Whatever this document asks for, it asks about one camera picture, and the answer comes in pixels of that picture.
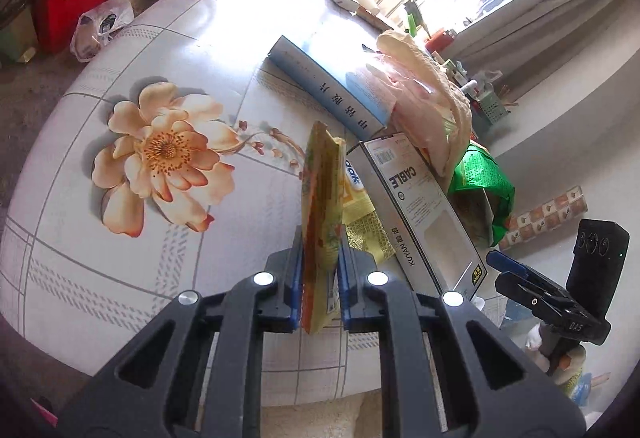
yellow snack package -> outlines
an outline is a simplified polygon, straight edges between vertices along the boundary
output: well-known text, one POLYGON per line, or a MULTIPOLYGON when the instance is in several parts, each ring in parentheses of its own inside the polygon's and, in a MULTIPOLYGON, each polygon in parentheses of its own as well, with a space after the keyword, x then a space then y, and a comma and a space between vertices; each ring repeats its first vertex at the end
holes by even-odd
POLYGON ((376 264, 380 264, 394 255, 395 250, 360 177, 348 160, 345 161, 345 173, 342 222, 347 229, 349 245, 369 252, 376 264))
POLYGON ((316 122, 306 145, 302 176, 304 272, 302 327, 319 332, 340 313, 335 266, 340 245, 345 143, 316 122))

green bag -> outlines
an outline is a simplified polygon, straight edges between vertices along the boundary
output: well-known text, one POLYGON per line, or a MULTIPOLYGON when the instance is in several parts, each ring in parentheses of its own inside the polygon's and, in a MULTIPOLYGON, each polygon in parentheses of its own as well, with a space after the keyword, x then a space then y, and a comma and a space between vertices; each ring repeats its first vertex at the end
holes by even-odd
POLYGON ((449 194, 484 189, 498 198, 492 223, 492 246, 507 233, 504 222, 513 210, 516 189, 509 182, 500 166, 481 145, 471 141, 462 160, 453 172, 449 194))

orange flower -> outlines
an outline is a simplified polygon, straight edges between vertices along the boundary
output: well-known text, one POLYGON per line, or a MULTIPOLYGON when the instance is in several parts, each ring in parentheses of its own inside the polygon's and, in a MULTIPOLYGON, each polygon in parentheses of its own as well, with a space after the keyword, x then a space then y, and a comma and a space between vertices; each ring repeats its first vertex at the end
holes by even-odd
POLYGON ((208 95, 175 98, 170 82, 147 86, 138 106, 124 100, 108 125, 121 136, 94 161, 93 182, 108 189, 102 222, 115 234, 138 237, 144 223, 144 198, 151 198, 172 223, 197 232, 217 205, 234 190, 232 165, 221 154, 242 147, 236 132, 221 122, 222 104, 208 95))

screw head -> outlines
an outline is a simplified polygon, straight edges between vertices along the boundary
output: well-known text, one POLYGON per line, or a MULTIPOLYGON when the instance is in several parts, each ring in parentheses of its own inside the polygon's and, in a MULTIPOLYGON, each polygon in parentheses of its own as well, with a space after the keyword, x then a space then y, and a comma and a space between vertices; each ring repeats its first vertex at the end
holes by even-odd
POLYGON ((371 272, 371 274, 367 275, 367 281, 376 286, 382 286, 389 281, 389 276, 384 272, 371 272))
POLYGON ((254 275, 254 283, 259 284, 260 286, 267 286, 274 280, 275 278, 273 277, 273 274, 270 274, 269 272, 258 272, 254 275))
POLYGON ((178 296, 178 303, 188 306, 194 304, 198 300, 198 292, 187 290, 178 296))
POLYGON ((465 298, 459 292, 451 290, 442 294, 442 300, 449 306, 460 306, 465 298))

cardboard box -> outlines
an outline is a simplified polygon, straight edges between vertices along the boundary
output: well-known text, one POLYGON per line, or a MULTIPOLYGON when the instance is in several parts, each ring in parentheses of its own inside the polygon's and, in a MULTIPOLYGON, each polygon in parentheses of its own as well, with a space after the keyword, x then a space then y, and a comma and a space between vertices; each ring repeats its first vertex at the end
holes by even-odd
POLYGON ((486 267, 420 152, 404 133, 360 142, 354 167, 415 291, 471 299, 486 267))
POLYGON ((281 36, 269 58, 312 95, 358 140, 373 138, 386 128, 391 108, 358 83, 352 70, 362 64, 362 43, 336 42, 313 36, 296 44, 281 36))
POLYGON ((31 7, 18 2, 7 17, 0 20, 0 52, 12 61, 27 63, 36 54, 38 37, 31 20, 31 7))

